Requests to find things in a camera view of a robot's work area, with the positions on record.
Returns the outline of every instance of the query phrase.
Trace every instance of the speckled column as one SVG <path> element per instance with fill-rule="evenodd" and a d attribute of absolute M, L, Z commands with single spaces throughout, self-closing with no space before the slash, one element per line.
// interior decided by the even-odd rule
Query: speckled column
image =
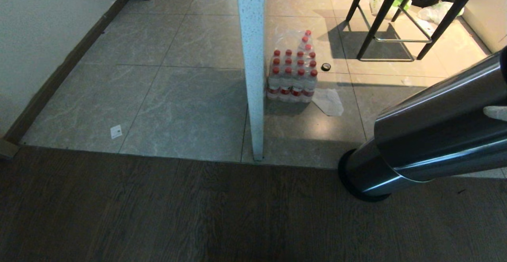
<path fill-rule="evenodd" d="M 253 159 L 263 159 L 264 145 L 264 0 L 238 0 Z"/>

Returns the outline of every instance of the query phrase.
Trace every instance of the white wall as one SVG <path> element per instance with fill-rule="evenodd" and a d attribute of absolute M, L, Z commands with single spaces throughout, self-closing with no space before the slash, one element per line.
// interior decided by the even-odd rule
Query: white wall
<path fill-rule="evenodd" d="M 0 0 L 0 137 L 115 0 Z"/>
<path fill-rule="evenodd" d="M 469 0 L 463 18 L 491 52 L 507 45 L 507 0 Z"/>

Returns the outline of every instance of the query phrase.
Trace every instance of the bottle cap on floor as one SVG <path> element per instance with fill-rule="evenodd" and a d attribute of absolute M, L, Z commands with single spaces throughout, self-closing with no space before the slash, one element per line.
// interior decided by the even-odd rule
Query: bottle cap on floor
<path fill-rule="evenodd" d="M 324 72 L 327 72 L 331 69 L 331 65 L 328 63 L 324 63 L 322 64 L 322 67 L 320 67 L 320 69 L 322 69 Z"/>

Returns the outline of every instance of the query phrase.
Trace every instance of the tile floor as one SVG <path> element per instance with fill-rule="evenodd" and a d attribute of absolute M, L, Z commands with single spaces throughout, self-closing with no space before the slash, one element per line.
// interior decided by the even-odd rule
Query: tile floor
<path fill-rule="evenodd" d="M 487 55 L 461 19 L 422 61 L 422 44 L 372 43 L 355 55 L 374 17 L 362 0 L 266 0 L 266 51 L 293 45 L 287 31 L 311 29 L 318 87 L 336 89 L 344 114 L 314 103 L 266 102 L 264 164 L 336 168 L 373 135 L 376 115 Z M 417 13 L 412 7 L 411 13 Z M 379 34 L 420 37 L 406 16 Z M 397 61 L 375 61 L 396 59 Z M 111 139 L 120 124 L 123 135 Z M 56 148 L 253 162 L 236 0 L 130 0 L 57 90 L 24 142 Z M 502 170 L 474 174 L 504 178 Z"/>

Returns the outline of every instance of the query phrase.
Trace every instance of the black rubber base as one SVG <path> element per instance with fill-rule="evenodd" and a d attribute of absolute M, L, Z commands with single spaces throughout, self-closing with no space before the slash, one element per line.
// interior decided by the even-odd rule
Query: black rubber base
<path fill-rule="evenodd" d="M 338 163 L 338 177 L 340 177 L 340 181 L 342 181 L 344 187 L 350 192 L 351 195 L 353 195 L 357 199 L 360 199 L 361 201 L 376 203 L 387 199 L 391 195 L 390 193 L 388 193 L 387 195 L 379 195 L 376 197 L 371 197 L 369 195 L 365 195 L 360 190 L 356 189 L 355 186 L 352 185 L 352 183 L 349 181 L 347 173 L 345 171 L 345 166 L 347 165 L 347 161 L 350 155 L 352 155 L 354 151 L 355 149 L 350 150 L 347 153 L 343 154 L 343 156 L 340 159 L 340 162 Z"/>

